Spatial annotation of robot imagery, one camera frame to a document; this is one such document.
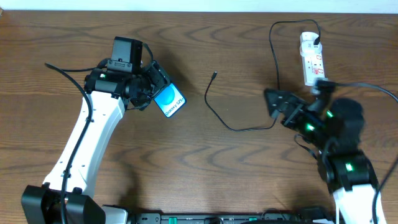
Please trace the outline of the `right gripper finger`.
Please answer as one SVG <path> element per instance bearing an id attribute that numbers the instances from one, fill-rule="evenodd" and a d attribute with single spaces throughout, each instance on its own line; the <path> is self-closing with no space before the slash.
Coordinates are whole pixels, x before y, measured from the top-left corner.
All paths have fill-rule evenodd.
<path id="1" fill-rule="evenodd" d="M 267 97 L 270 97 L 270 96 L 285 97 L 285 104 L 293 104 L 293 105 L 298 105 L 298 104 L 306 105 L 307 104 L 307 102 L 305 100 L 303 100 L 302 98 L 298 97 L 297 95 L 293 94 L 290 91 L 266 88 L 264 90 L 264 98 L 265 98 L 266 103 L 267 103 Z"/>
<path id="2" fill-rule="evenodd" d="M 267 97 L 267 107 L 269 116 L 271 118 L 277 118 L 280 113 L 286 110 L 285 97 L 283 96 L 270 96 Z"/>

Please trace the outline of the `blue Galaxy smartphone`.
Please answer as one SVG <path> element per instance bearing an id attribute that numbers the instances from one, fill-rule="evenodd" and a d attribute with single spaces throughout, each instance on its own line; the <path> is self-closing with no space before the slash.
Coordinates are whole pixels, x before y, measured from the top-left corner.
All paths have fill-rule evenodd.
<path id="1" fill-rule="evenodd" d="M 171 118 L 187 102 L 181 91 L 173 83 L 162 90 L 154 98 L 154 101 L 167 118 Z"/>

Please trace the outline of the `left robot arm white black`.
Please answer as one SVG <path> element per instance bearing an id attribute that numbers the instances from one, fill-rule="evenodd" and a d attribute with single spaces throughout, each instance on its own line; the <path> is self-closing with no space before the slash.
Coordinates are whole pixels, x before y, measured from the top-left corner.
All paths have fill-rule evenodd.
<path id="1" fill-rule="evenodd" d="M 98 170 L 109 140 L 129 105 L 144 110 L 156 102 L 166 117 L 184 97 L 160 64 L 128 70 L 127 62 L 104 59 L 89 68 L 76 125 L 40 187 L 28 185 L 21 205 L 28 223 L 130 223 L 128 209 L 94 200 Z"/>

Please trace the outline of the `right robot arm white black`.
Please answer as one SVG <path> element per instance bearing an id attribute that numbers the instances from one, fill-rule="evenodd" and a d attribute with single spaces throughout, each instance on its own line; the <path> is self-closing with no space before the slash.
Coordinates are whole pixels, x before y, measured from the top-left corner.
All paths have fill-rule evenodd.
<path id="1" fill-rule="evenodd" d="M 271 117 L 282 114 L 284 127 L 319 150 L 318 173 L 345 223 L 385 223 L 381 199 L 375 196 L 376 173 L 359 148 L 363 108 L 348 98 L 334 100 L 334 90 L 317 89 L 312 103 L 282 90 L 266 89 L 264 97 Z"/>

